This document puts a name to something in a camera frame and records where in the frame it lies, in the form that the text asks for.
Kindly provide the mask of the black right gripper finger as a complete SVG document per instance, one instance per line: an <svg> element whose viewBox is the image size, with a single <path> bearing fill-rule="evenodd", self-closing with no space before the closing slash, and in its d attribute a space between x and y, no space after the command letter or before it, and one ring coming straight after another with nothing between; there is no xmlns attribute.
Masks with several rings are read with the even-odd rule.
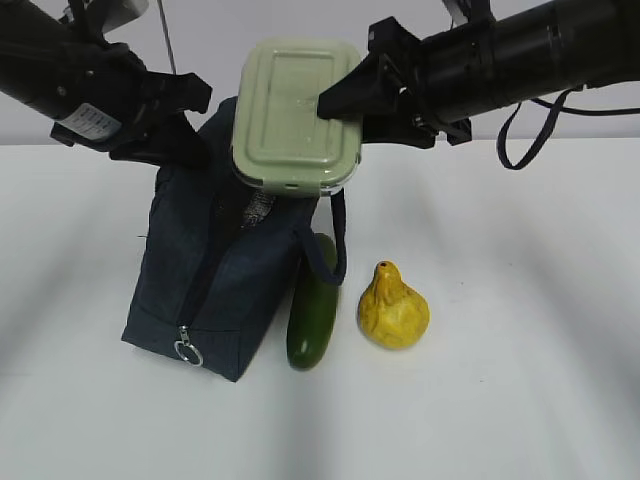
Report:
<svg viewBox="0 0 640 480"><path fill-rule="evenodd" d="M435 146L435 131L420 111L375 109L362 112L363 144L397 144L418 149Z"/></svg>
<svg viewBox="0 0 640 480"><path fill-rule="evenodd" d="M322 119L383 116L395 111L395 83L384 56L369 54L343 79L319 95Z"/></svg>

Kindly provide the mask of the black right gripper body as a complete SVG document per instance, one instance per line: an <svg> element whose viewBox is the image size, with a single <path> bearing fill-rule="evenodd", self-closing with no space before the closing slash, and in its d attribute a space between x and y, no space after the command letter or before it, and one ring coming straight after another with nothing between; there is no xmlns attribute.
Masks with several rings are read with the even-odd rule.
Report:
<svg viewBox="0 0 640 480"><path fill-rule="evenodd" d="M471 118L495 108L495 18L477 16L424 39L394 17L369 27L368 55L384 56L395 111L420 111L452 145L472 138Z"/></svg>

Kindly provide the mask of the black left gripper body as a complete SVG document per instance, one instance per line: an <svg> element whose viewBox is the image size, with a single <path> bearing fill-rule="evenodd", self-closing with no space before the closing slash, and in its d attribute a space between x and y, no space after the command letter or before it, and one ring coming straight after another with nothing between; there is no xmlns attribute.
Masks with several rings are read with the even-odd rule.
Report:
<svg viewBox="0 0 640 480"><path fill-rule="evenodd" d="M67 146L83 145L109 155L172 115L154 107L149 73L123 44L82 58L68 74L68 111L50 136Z"/></svg>

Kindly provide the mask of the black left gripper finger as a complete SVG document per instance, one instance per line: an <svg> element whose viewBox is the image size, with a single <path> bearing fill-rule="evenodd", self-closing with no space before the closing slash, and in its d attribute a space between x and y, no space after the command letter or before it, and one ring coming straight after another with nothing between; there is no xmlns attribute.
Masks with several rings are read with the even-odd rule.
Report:
<svg viewBox="0 0 640 480"><path fill-rule="evenodd" d="M183 112L172 114L141 137L109 153L116 161L129 161L188 169L204 169L210 163L205 141Z"/></svg>
<svg viewBox="0 0 640 480"><path fill-rule="evenodd" d="M170 114L193 111L207 112L213 89L195 73L149 73L150 93L154 107Z"/></svg>

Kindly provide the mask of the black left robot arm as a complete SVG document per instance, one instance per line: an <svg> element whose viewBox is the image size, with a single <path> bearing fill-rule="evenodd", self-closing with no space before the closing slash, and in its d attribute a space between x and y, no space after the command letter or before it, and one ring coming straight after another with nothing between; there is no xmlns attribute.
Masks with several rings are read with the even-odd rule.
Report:
<svg viewBox="0 0 640 480"><path fill-rule="evenodd" d="M106 34L142 17L146 1L70 1L55 18L31 1L1 4L1 91L48 117L52 139L113 160L204 168L188 111L212 88L194 73L149 70Z"/></svg>

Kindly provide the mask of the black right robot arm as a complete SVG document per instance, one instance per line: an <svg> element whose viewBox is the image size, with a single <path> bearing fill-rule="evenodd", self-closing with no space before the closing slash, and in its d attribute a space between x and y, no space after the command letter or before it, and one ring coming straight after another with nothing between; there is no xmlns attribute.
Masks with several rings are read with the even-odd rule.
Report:
<svg viewBox="0 0 640 480"><path fill-rule="evenodd" d="M474 116L572 88L639 78L636 1L549 1L498 20L487 1L447 1L454 23L420 39L395 18L369 27L368 53L323 91L317 114L362 122L366 143L428 149L472 138Z"/></svg>

